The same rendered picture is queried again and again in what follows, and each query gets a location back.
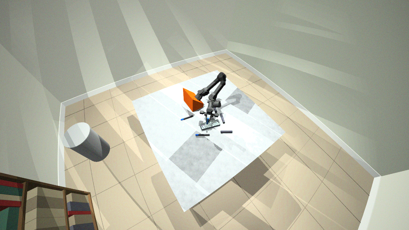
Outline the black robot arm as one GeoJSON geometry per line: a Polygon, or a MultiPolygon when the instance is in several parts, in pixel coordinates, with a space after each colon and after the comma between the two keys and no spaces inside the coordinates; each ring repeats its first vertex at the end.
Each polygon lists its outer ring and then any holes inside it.
{"type": "Polygon", "coordinates": [[[218,93],[224,87],[224,85],[226,85],[226,75],[223,72],[220,72],[217,78],[211,84],[209,84],[207,87],[203,88],[202,90],[198,90],[196,96],[194,96],[197,100],[201,100],[203,96],[207,96],[210,93],[210,90],[219,82],[220,84],[218,85],[216,90],[208,96],[209,100],[211,101],[207,101],[208,107],[206,109],[206,112],[214,111],[212,107],[219,107],[219,108],[221,107],[221,101],[220,100],[217,101],[216,98],[217,98],[218,93]],[[209,108],[209,106],[211,106],[211,109],[209,108]]]}

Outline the grey keyboard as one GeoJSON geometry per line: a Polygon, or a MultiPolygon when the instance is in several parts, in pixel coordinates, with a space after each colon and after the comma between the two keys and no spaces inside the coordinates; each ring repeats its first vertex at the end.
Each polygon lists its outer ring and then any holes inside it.
{"type": "Polygon", "coordinates": [[[210,121],[207,125],[206,122],[200,124],[201,130],[206,130],[217,126],[220,126],[220,122],[218,119],[210,121]]]}

